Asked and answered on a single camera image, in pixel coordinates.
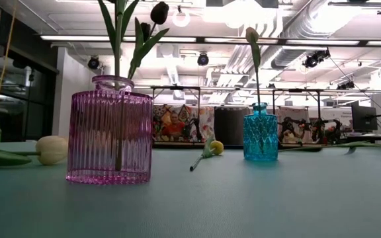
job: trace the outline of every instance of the yellow tulip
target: yellow tulip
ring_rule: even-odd
[[[40,152],[38,160],[43,165],[53,165],[67,158],[68,143],[60,136],[46,136],[36,143],[36,152]]]

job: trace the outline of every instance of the pink glass vase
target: pink glass vase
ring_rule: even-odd
[[[71,99],[66,179],[138,184],[151,177],[152,98],[132,93],[129,79],[92,78],[94,91]]]

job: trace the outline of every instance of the ribbed glass vase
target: ribbed glass vase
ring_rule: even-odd
[[[138,184],[151,177],[152,98],[132,93],[129,79],[93,77],[94,91],[71,99],[66,179]]]
[[[267,104],[253,104],[254,114],[243,119],[243,155],[250,161],[276,161],[277,117],[267,114]]]

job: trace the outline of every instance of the computer monitor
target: computer monitor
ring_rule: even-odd
[[[352,125],[356,132],[372,132],[377,130],[376,109],[368,106],[351,105]]]

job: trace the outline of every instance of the blue glass vase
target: blue glass vase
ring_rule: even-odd
[[[253,115],[243,119],[243,155],[250,161],[276,161],[277,117],[267,114],[267,103],[252,104]]]

